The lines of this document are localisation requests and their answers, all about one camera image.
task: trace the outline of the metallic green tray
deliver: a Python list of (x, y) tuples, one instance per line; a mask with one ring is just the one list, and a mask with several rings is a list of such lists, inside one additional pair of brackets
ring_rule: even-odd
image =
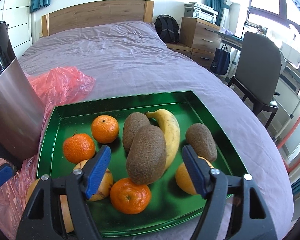
[[(54, 108), (40, 149), (37, 178), (50, 174), (52, 178), (68, 175), (74, 164), (62, 153), (63, 141), (78, 133), (91, 135), (94, 118), (108, 114), (120, 125), (119, 137), (109, 147), (112, 151), (109, 169), (114, 181), (128, 177), (126, 153), (122, 146), (124, 120), (133, 112), (144, 113), (164, 108), (172, 112), (180, 125), (181, 143), (175, 160), (164, 175), (149, 185), (152, 199), (148, 207), (136, 215), (125, 215), (115, 210), (109, 197), (88, 205), (97, 227), (104, 237), (131, 236), (158, 231), (185, 222), (202, 213), (205, 200), (183, 192), (175, 181), (175, 172), (182, 162), (181, 149), (186, 143), (185, 133), (194, 123), (204, 123), (211, 131), (218, 148), (213, 165), (225, 174), (242, 176), (247, 173), (239, 155), (212, 114), (192, 91), (136, 95), (108, 98)], [(101, 144), (96, 142), (96, 150)]]

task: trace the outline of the wooden headboard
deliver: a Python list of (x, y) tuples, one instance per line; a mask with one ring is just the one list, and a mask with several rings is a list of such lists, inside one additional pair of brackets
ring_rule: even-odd
[(153, 5), (154, 1), (148, 0), (106, 0), (74, 5), (43, 15), (42, 36), (128, 20), (152, 22)]

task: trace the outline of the dark blue tote bag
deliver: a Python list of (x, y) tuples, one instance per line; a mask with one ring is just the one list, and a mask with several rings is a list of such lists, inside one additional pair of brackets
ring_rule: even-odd
[(221, 49), (216, 49), (213, 62), (210, 70), (217, 75), (225, 75), (230, 64), (230, 52), (228, 52), (228, 45), (223, 44)]

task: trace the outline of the printer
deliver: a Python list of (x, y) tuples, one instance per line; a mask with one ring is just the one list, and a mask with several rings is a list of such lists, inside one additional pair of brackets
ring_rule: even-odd
[(185, 17), (198, 18), (215, 24), (217, 15), (217, 11), (205, 4), (198, 2), (185, 4)]

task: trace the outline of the chair backrest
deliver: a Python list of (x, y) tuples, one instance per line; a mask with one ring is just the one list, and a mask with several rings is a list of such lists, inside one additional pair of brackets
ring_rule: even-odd
[(271, 102), (280, 69), (279, 48), (264, 35), (246, 32), (235, 76), (260, 102)]

